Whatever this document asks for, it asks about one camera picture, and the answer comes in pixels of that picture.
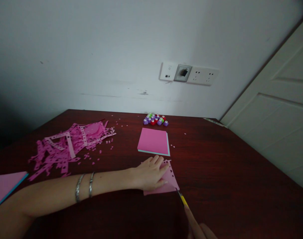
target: hand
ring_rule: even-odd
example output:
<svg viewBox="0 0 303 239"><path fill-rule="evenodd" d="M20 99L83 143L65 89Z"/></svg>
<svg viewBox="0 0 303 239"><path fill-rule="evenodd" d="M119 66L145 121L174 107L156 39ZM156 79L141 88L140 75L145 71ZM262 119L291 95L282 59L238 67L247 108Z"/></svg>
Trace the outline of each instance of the hand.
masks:
<svg viewBox="0 0 303 239"><path fill-rule="evenodd" d="M137 168L132 168L133 188L151 191L166 184L167 181L161 177L169 168L169 164L159 169L163 161L162 156L155 155L145 160Z"/></svg>
<svg viewBox="0 0 303 239"><path fill-rule="evenodd" d="M187 239L218 239L207 225L201 223L198 225L194 215L187 205L185 205L185 213L189 222L189 232Z"/></svg>

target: wrist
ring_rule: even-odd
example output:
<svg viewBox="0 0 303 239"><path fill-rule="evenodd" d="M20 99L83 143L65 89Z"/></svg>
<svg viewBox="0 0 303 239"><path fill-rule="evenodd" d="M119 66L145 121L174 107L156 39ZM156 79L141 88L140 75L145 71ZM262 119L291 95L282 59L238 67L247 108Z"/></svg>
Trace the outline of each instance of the wrist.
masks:
<svg viewBox="0 0 303 239"><path fill-rule="evenodd" d="M124 172L124 177L123 177L123 183L125 189L136 189L137 187L135 186L135 168L128 168L123 170Z"/></svg>

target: outlet panel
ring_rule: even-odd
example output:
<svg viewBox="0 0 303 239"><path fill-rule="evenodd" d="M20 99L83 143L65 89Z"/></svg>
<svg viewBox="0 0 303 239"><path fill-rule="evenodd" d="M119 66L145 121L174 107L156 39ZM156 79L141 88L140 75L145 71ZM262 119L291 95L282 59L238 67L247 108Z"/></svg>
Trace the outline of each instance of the outlet panel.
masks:
<svg viewBox="0 0 303 239"><path fill-rule="evenodd" d="M189 74L187 83L211 86L218 74L219 70L217 69L193 67Z"/></svg>

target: white door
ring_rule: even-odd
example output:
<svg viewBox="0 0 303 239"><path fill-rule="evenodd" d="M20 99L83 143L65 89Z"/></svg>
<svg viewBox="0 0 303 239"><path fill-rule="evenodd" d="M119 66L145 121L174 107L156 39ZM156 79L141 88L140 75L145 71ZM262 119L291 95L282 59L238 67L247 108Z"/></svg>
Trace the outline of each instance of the white door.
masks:
<svg viewBox="0 0 303 239"><path fill-rule="evenodd" d="M303 23L221 122L303 187Z"/></svg>

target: pink cardstock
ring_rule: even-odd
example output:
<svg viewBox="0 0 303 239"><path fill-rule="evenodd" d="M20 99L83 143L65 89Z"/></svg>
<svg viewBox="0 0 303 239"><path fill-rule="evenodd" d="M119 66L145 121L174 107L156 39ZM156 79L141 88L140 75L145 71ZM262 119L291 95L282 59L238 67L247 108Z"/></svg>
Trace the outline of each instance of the pink cardstock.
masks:
<svg viewBox="0 0 303 239"><path fill-rule="evenodd" d="M0 175L0 203L22 182L27 172Z"/></svg>
<svg viewBox="0 0 303 239"><path fill-rule="evenodd" d="M166 164L169 164L169 168L163 175L162 179L166 180L168 183L153 191L144 191L144 196L149 195L149 194L168 193L168 192L173 192L173 191L179 190L179 186L178 186L176 178L174 176L174 172L172 170L170 160L163 161L160 168L163 168Z"/></svg>
<svg viewBox="0 0 303 239"><path fill-rule="evenodd" d="M139 151L170 156L167 132L142 128L137 149Z"/></svg>

